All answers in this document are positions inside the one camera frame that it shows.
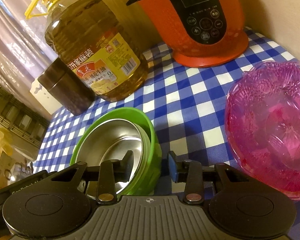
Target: dark brown cylindrical container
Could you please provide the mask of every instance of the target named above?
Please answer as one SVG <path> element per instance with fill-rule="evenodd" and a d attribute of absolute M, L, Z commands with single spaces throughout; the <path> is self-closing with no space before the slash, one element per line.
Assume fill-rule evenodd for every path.
<path fill-rule="evenodd" d="M 92 89 L 88 88 L 60 58 L 38 77 L 38 81 L 73 115 L 85 112 L 95 100 Z"/>

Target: oil bottle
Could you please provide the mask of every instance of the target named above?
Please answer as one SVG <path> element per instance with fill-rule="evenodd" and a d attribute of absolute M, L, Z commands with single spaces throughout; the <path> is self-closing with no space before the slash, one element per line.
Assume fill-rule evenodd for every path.
<path fill-rule="evenodd" d="M 45 40 L 61 60 L 107 101 L 119 101 L 145 81 L 148 64 L 102 0 L 42 0 L 48 13 Z"/>

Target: table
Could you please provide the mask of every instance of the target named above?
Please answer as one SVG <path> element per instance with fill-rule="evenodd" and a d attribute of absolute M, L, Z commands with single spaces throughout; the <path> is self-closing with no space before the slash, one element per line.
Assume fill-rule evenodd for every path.
<path fill-rule="evenodd" d="M 276 42 L 250 28 L 245 31 L 249 48 L 229 63 L 213 68 L 187 68 L 175 62 L 171 49 L 160 43 L 144 53 L 152 66 L 144 86 L 125 100 L 110 103 L 99 98 L 80 116 L 73 116 L 65 108 L 59 109 L 41 145 L 34 172 L 60 171 L 69 166 L 74 147 L 85 130 L 100 116 L 123 106 L 145 112 L 158 135 L 163 161 L 155 194 L 180 194 L 184 190 L 184 183 L 172 183 L 169 177 L 165 159 L 169 150 L 175 151 L 180 160 L 197 160 L 205 166 L 225 162 L 237 167 L 224 129 L 229 88 L 243 71 L 260 61 L 295 60 Z M 211 187 L 206 194 L 212 194 Z M 290 237 L 300 240 L 300 201 L 296 207 L 298 215 Z"/>

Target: black round joint cover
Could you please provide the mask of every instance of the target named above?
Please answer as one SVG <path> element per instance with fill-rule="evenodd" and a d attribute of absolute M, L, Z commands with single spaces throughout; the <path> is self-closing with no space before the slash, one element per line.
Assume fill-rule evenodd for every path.
<path fill-rule="evenodd" d="M 282 236 L 296 217 L 295 206 L 286 195 L 251 182 L 231 183 L 217 193 L 209 213 L 225 232 L 244 239 Z"/>
<path fill-rule="evenodd" d="M 90 202 L 78 190 L 29 187 L 9 197 L 2 213 L 13 234 L 30 239 L 52 238 L 81 226 L 90 215 Z"/>

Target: green plastic bowl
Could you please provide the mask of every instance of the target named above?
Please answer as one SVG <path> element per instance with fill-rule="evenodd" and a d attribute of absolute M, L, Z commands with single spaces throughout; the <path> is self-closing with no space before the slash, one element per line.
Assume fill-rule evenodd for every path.
<path fill-rule="evenodd" d="M 148 135 L 151 147 L 149 154 L 143 158 L 138 168 L 140 172 L 136 174 L 129 184 L 118 194 L 120 195 L 149 195 L 157 183 L 161 174 L 162 151 L 158 142 L 154 127 L 146 114 L 133 107 L 122 107 L 115 109 L 96 120 L 84 133 L 76 145 L 70 160 L 70 165 L 76 163 L 78 151 L 85 138 L 99 124 L 109 119 L 125 119 L 140 126 Z"/>

